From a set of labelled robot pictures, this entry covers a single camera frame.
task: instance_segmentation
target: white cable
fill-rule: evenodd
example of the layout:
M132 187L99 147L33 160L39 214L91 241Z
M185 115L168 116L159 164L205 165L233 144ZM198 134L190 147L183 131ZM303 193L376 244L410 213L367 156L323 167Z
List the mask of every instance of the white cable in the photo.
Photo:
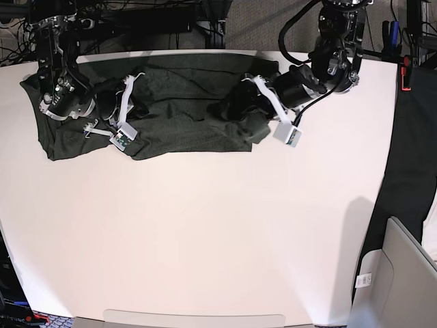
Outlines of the white cable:
M144 72L138 73L138 75L135 77L134 81L136 81L141 75L145 75L145 73Z
M122 96L122 104L120 105L120 114L118 115L118 127L121 127L124 123L126 123L126 117L128 115L128 105L129 105L129 97L132 94L132 90L134 88L134 82L141 75L144 75L144 72L140 72L137 76L133 77L132 75L128 75L124 79L124 84L126 84L126 89L123 92Z

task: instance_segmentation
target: white tabletop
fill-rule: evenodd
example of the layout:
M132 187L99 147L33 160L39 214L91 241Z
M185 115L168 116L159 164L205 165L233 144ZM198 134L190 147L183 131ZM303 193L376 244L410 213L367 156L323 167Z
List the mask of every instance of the white tabletop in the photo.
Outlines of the white tabletop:
M277 52L216 52L289 66ZM37 68L0 68L0 220L34 310L346 323L389 151L396 65L364 60L358 87L304 115L297 148L269 135L252 153L134 161L109 146L56 162L18 84Z

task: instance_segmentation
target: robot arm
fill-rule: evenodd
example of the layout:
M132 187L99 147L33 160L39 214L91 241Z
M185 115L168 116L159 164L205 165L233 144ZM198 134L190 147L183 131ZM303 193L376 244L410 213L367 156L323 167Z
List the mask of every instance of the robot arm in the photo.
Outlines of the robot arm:
M320 38L308 60L300 61L287 52L285 35L319 2L323 4L319 14ZM346 93L358 84L363 58L361 43L366 20L365 7L369 4L370 0L311 0L286 22L279 34L279 49L292 63L289 72L270 81L246 76L241 82L246 85L246 90L250 90L244 93L246 100L231 103L229 112L237 113L234 117L241 119L247 108L261 107L268 118L280 120L274 137L295 146L301 135L298 125L309 107L334 92ZM286 115L288 111L296 114L293 122Z
M292 63L289 72L270 81L246 76L242 85L236 88L240 94L234 97L237 101L231 102L230 117L239 118L247 108L261 107L267 118L279 118L281 121L274 136L295 146L300 135L298 125L310 106L333 92L344 93L358 84L363 57L361 42L366 19L365 6L370 1L311 0L306 4L279 34L279 49ZM320 2L323 7L318 20L319 40L308 60L300 61L287 52L285 35ZM128 97L122 101L120 92L124 90L125 96L128 90L131 91L135 79L126 77L123 81L107 81L91 86L79 72L76 59L80 40L75 30L82 28L83 22L76 19L74 0L33 1L30 22L36 34L41 112L54 120L68 117L100 120L109 131L95 129L95 123L85 128L85 134L101 133L108 135L111 141L114 138L124 140L123 145L114 142L123 150L135 138L136 131L126 123L125 117L128 108L132 109L132 102L127 101ZM113 103L105 102L100 108L99 92L106 92L104 99L113 99ZM296 113L293 122L286 115L289 110Z
M84 127L85 137L90 133L107 135L124 150L137 135L126 116L134 107L130 94L139 75L91 85L80 73L76 62L80 40L76 31L83 28L83 22L76 19L74 0L33 1L29 17L36 36L40 111L59 121L68 117L94 119L94 123ZM95 128L99 122L105 124L107 131Z

